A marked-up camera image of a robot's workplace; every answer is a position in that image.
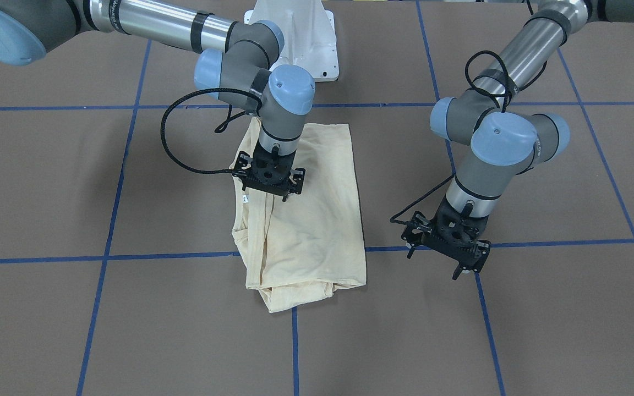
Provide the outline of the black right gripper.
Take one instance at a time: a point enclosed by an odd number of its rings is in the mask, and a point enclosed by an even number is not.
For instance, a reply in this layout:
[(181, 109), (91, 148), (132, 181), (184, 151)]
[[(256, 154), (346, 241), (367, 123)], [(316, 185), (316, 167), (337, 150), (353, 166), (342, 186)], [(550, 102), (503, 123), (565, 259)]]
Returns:
[(291, 194), (302, 193), (306, 175), (304, 168), (292, 168), (295, 155), (293, 152), (280, 156), (278, 148), (267, 151), (261, 145), (256, 145), (252, 156), (246, 151), (239, 151), (232, 176), (242, 181), (242, 190), (250, 188), (264, 191), (281, 196), (282, 202), (285, 202)]

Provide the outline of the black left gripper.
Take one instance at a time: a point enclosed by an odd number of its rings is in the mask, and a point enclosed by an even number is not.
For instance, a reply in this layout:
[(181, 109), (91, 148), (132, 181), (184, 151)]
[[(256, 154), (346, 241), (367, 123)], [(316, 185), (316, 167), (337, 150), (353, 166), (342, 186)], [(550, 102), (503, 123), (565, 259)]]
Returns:
[(407, 243), (407, 259), (411, 259), (418, 246), (427, 246), (451, 259), (458, 265), (451, 279), (458, 280), (468, 271), (479, 273), (490, 256), (491, 242), (481, 240), (480, 235), (487, 226), (488, 217), (471, 216), (473, 204), (466, 203), (462, 212), (458, 212), (443, 198), (435, 217), (425, 218), (416, 211), (405, 222), (402, 240)]

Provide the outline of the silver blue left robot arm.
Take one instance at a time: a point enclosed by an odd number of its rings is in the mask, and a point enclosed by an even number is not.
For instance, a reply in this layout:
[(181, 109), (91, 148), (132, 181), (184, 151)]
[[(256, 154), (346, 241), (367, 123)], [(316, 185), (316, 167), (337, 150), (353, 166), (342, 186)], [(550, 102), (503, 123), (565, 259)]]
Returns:
[(593, 22), (634, 23), (634, 1), (540, 1), (526, 24), (460, 97), (436, 102), (430, 128), (448, 142), (469, 147), (445, 180), (448, 189), (433, 218), (416, 211), (405, 221), (408, 253), (418, 246), (456, 261), (461, 273), (481, 272), (491, 243), (481, 238), (488, 218), (512, 178), (560, 155), (570, 140), (566, 121), (555, 114), (509, 110), (516, 95), (533, 84), (558, 48)]

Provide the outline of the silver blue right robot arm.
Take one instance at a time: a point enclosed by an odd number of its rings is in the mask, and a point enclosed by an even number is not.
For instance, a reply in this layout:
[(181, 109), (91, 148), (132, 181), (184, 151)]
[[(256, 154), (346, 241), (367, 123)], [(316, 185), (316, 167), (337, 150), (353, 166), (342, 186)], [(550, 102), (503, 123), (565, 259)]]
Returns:
[(212, 95), (261, 123), (253, 152), (240, 151), (227, 172), (244, 189), (284, 200), (302, 192), (306, 171), (293, 163), (315, 81), (304, 68), (278, 63), (285, 39), (277, 24), (245, 24), (162, 1), (0, 1), (0, 62), (28, 65), (87, 31), (143, 37), (198, 54), (196, 91), (169, 105), (161, 120), (166, 152), (171, 111)]

